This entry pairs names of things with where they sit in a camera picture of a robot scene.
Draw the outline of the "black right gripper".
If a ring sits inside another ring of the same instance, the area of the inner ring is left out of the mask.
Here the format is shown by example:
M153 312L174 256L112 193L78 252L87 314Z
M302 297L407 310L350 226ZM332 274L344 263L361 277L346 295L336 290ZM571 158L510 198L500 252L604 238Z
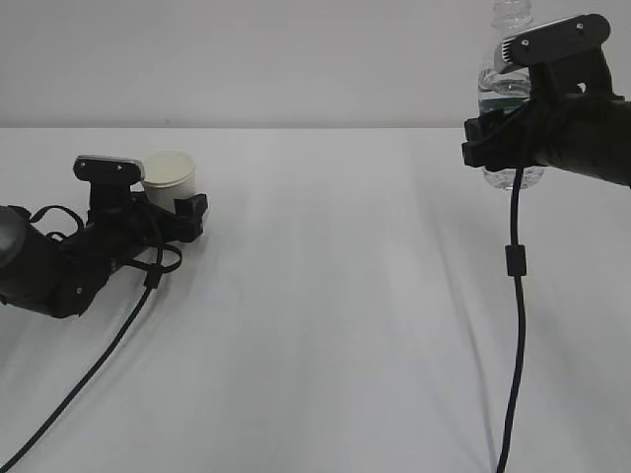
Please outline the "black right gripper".
M626 99L613 91L604 53L587 51L528 72L524 110L495 109L464 122L464 164L625 172Z

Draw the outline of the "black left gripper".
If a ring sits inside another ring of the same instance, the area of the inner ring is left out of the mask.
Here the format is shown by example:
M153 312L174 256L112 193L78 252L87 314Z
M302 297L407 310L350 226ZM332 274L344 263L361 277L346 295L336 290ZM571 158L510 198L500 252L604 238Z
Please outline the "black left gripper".
M92 184L86 227L59 243L66 266L58 273L48 314L66 318L84 313L109 277L124 266L144 271L145 286L155 289L181 264L163 264L166 252L181 255L169 244L191 243L202 235L208 197L200 193L175 199L174 205L170 212L130 186Z

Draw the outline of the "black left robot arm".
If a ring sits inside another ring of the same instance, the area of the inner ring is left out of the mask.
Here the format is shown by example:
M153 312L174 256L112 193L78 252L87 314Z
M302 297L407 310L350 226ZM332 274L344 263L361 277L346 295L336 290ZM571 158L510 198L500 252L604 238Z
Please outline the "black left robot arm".
M189 243L203 232L208 198L196 194L177 199L173 211L149 201L143 192L124 186L91 188L88 219L78 223L70 236L41 233L35 223L45 214L32 214L18 206L1 209L1 302L48 315L66 318L83 314L124 266L144 271L144 285L159 286L162 277L180 262L162 263L165 252L175 255L179 242ZM138 261L148 248L158 260Z

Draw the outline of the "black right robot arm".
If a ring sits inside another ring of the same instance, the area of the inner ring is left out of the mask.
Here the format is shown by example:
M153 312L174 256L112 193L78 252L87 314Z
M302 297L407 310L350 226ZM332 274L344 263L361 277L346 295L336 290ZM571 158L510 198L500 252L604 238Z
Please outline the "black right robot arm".
M528 67L530 99L465 121L464 163L491 171L562 169L628 187L630 102L596 49Z

